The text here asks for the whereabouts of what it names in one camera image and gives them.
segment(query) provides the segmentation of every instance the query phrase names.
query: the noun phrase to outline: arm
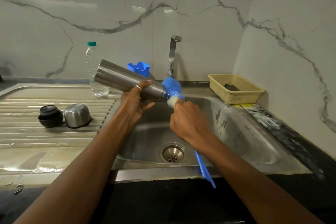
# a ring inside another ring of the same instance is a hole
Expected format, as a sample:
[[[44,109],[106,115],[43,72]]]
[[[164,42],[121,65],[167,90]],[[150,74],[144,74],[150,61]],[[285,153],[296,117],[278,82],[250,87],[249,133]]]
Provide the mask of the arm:
[[[258,224],[322,223],[275,182],[223,144],[212,133],[197,105],[178,101],[170,128],[216,167]]]
[[[143,89],[151,81],[141,82]],[[128,133],[144,110],[134,87],[121,98],[120,108],[89,146],[54,180],[15,224],[88,223],[98,205],[113,162]]]

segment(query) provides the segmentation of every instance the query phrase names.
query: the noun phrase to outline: beige basket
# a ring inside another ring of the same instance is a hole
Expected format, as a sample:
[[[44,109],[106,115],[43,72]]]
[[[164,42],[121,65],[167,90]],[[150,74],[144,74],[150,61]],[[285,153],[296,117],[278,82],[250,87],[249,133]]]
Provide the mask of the beige basket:
[[[229,105],[253,104],[265,91],[249,80],[236,74],[209,74],[210,88]],[[240,91],[230,91],[224,87],[230,84]]]

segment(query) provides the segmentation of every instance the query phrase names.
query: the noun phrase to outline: plastic water bottle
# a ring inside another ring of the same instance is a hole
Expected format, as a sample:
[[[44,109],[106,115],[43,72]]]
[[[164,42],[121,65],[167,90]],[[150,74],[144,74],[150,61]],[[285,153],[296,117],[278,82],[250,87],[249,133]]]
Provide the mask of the plastic water bottle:
[[[102,57],[99,54],[96,42],[87,42],[87,45],[89,48],[86,50],[86,63],[89,68],[91,90],[95,97],[102,97],[109,93],[109,88],[93,80]]]

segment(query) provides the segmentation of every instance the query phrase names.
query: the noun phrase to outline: stainless steel sink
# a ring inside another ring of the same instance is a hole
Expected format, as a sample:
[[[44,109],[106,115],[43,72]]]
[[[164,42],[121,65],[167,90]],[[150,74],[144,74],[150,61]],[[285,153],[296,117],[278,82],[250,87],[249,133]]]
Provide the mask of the stainless steel sink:
[[[92,96],[89,85],[19,83],[0,92],[0,187],[50,184],[107,124],[121,92]],[[266,174],[310,173],[244,110],[228,106],[207,87],[183,88],[199,105],[213,132],[233,151]],[[37,120],[46,104],[63,109],[85,103],[94,118],[83,128],[47,129]],[[173,109],[157,103],[145,111],[120,149],[110,182],[201,178],[194,150],[169,129]],[[210,174],[218,176],[206,159]]]

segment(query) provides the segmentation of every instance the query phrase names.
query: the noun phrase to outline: blue brush handle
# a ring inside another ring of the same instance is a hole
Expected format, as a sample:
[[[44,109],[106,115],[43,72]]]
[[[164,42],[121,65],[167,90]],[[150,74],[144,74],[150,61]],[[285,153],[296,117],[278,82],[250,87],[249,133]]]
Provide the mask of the blue brush handle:
[[[201,155],[197,151],[195,151],[195,154],[196,154],[198,164],[199,164],[199,167],[201,169],[201,172],[202,172],[202,175],[203,175],[204,179],[206,179],[208,182],[210,182],[212,184],[212,186],[214,188],[216,188],[216,184],[214,183],[207,167],[205,166],[205,164],[203,162],[203,159],[201,158]]]

